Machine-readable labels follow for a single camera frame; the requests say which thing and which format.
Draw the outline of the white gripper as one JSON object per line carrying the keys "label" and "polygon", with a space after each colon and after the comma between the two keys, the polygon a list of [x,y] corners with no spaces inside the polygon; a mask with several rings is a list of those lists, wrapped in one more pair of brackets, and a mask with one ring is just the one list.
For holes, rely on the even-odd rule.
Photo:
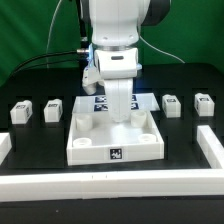
{"label": "white gripper", "polygon": [[102,81],[108,112],[115,122],[128,120],[131,113],[133,79],[138,71],[136,48],[105,51],[95,50],[93,59],[84,69],[82,86],[87,94],[96,92],[95,84]]}

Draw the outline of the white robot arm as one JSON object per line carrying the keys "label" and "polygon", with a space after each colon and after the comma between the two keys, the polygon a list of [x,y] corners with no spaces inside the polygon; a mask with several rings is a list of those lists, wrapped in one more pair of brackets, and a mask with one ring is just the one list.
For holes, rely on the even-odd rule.
{"label": "white robot arm", "polygon": [[160,23],[171,0],[80,0],[80,5],[81,18],[92,27],[83,88],[91,95],[101,82],[110,118],[123,122],[130,117],[133,79],[140,69],[140,30]]}

